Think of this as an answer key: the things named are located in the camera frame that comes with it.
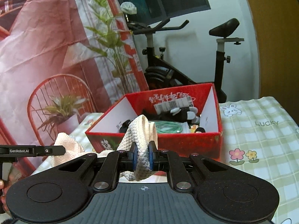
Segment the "person's left hand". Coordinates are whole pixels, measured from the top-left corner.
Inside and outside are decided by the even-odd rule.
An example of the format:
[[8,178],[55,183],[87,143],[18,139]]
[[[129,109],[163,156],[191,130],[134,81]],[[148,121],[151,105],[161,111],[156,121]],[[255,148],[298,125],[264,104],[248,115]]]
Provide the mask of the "person's left hand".
[[7,208],[6,197],[7,197],[8,190],[13,184],[15,184],[21,178],[22,178],[22,174],[19,171],[19,169],[16,168],[15,166],[12,166],[12,170],[10,170],[10,173],[8,175],[8,180],[7,181],[1,180],[1,190],[2,190],[1,202],[3,204],[3,209]]

